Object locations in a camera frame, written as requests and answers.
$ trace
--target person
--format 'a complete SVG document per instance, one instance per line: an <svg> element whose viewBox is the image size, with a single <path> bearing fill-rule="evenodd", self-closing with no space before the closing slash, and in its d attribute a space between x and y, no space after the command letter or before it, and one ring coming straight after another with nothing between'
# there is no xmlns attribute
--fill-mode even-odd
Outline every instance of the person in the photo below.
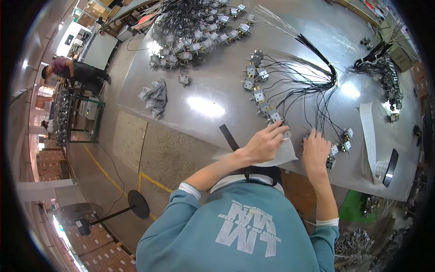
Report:
<svg viewBox="0 0 435 272"><path fill-rule="evenodd" d="M53 120L42 121L41 127L44 127L48 133L53 133Z"/></svg>
<svg viewBox="0 0 435 272"><path fill-rule="evenodd" d="M272 187L266 175L224 177L274 159L288 130L280 125L257 132L245 147L171 193L137 245L138 271L334 271L338 211L325 167L331 142L315 129L304 138L303 162L317 197L317 226L310 236L279 183Z"/></svg>
<svg viewBox="0 0 435 272"><path fill-rule="evenodd" d="M85 63L74 62L66 57L57 57L50 65L42 69L41 75L44 80L47 80L51 74L67 78L71 84L75 81L92 83L98 91L103 87L98 77L103 78L109 85L112 83L112 79L105 71Z"/></svg>

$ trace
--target black cable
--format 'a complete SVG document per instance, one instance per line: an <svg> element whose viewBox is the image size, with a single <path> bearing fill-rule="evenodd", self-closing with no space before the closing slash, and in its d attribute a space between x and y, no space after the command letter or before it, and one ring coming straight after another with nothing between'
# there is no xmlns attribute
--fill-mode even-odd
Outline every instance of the black cable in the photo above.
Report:
<svg viewBox="0 0 435 272"><path fill-rule="evenodd" d="M112 161L113 167L115 168L116 175L118 176L119 180L122 182L122 195L121 195L121 197L120 197L118 200L116 200L115 202L113 202L113 205L112 205L112 207L109 209L109 212L103 216L103 217L105 217L105 216L107 216L107 215L110 214L110 212L112 211L112 208L115 206L116 202L120 201L120 200L122 199L122 197L124 196L124 192L125 192L125 191L124 191L124 190L125 190L125 183L122 181L121 177L120 177L119 174L118 174L118 170L116 169L116 166L115 166L115 163L113 162L112 156L111 156L111 155L110 155L110 154L109 154L109 153L104 149L103 145L101 145L100 143L98 143L98 144L101 146L101 148L103 149L103 151L106 152L107 155L109 155L109 158L110 158L110 160Z"/></svg>

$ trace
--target gray table surface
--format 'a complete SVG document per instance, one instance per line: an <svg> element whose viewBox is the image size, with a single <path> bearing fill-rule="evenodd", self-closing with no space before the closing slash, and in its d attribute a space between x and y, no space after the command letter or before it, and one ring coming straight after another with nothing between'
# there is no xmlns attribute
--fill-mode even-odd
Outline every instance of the gray table surface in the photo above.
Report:
<svg viewBox="0 0 435 272"><path fill-rule="evenodd" d="M338 155L337 163L329 174L330 182L372 195L405 201L414 179L419 154L419 148L416 147L417 139L412 135L412 129L415 124L421 124L418 100L412 94L414 82L410 72L399 74L404 92L403 109L400 110L400 120L390 124L386 119L389 107L384 104L386 100L380 84L367 75L347 72L356 59L368 53L364 46L359 44L361 38L373 35L365 21L340 5L330 6L322 0L295 0L286 3L278 0L250 0L245 1L244 4L248 7L248 11L256 4L264 5L282 17L303 33L330 62L340 69L337 70L338 89L333 94L328 108L331 119L343 129L351 127L355 135L351 142L350 154ZM237 20L233 26L238 26L241 22L244 21ZM230 150L219 130L219 126L226 124L237 143L244 146L257 131L266 127L265 119L255 115L256 106L248 101L251 94L243 89L240 82L245 77L241 70L248 64L246 58L249 58L249 53L260 49L275 57L276 52L281 51L328 69L314 53L289 36L259 25L253 26L251 31L250 37L222 46L204 56L205 63L202 65L183 69L182 72L192 81L191 85L185 88L177 80L180 69L150 70L151 51L138 51L125 78L118 105L138 115L151 118L151 112L145 110L145 103L137 95L142 87L151 87L152 81L163 77L167 84L168 102L159 120L160 123ZM145 39L141 48L147 47L151 47L151 42ZM270 79L260 84L260 87L269 87L280 78L282 76L279 73L271 73ZM265 95L270 97L290 87L297 86L281 84L277 88L266 90ZM276 105L282 98L283 95L274 97L269 104ZM215 116L204 114L201 112L203 105L192 103L201 100L221 107L224 114ZM358 111L360 103L369 102L373 102L377 160L387 161L393 148L399 153L398 164L389 188L384 185L373 185L369 181L370 171ZM313 124L315 96L306 97L306 113L307 119ZM297 101L290 107L286 119L293 134L291 141L296 156L301 158L302 138L307 135L310 128L304 118L303 100ZM325 138L332 142L338 140L330 124L326 125ZM280 167L306 174L301 160L290 161Z"/></svg>

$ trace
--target hand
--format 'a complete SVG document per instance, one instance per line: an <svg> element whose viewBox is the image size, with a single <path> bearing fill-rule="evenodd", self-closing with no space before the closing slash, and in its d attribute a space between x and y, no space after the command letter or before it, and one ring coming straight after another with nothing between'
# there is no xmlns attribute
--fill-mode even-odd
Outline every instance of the hand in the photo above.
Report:
<svg viewBox="0 0 435 272"><path fill-rule="evenodd" d="M282 144L282 133L288 130L288 126L280 127L281 124L282 121L278 121L257 132L244 148L235 153L246 159L249 165L273 160Z"/></svg>
<svg viewBox="0 0 435 272"><path fill-rule="evenodd" d="M302 153L308 178L327 175L325 165L330 151L331 141L326 141L320 132L316 132L314 128L311 129L308 139L304 138L304 152Z"/></svg>

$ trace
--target stacked boxes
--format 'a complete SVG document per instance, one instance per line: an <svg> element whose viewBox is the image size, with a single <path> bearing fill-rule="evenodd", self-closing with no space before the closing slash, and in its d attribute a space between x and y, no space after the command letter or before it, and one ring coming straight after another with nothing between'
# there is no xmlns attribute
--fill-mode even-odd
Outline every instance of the stacked boxes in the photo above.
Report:
<svg viewBox="0 0 435 272"><path fill-rule="evenodd" d="M40 151L37 157L37 168L40 181L58 180L62 177L60 161L65 160L61 150Z"/></svg>
<svg viewBox="0 0 435 272"><path fill-rule="evenodd" d="M68 227L65 233L70 241L71 246L78 256L93 252L111 242L113 238L103 228L101 224L91 227L90 235L81 236L76 226Z"/></svg>
<svg viewBox="0 0 435 272"><path fill-rule="evenodd" d="M414 72L419 97L426 97L428 95L428 79L423 63L417 62L412 71Z"/></svg>
<svg viewBox="0 0 435 272"><path fill-rule="evenodd" d="M56 139L44 139L44 148L57 148Z"/></svg>
<svg viewBox="0 0 435 272"><path fill-rule="evenodd" d="M112 242L80 257L89 272L135 272L136 262Z"/></svg>

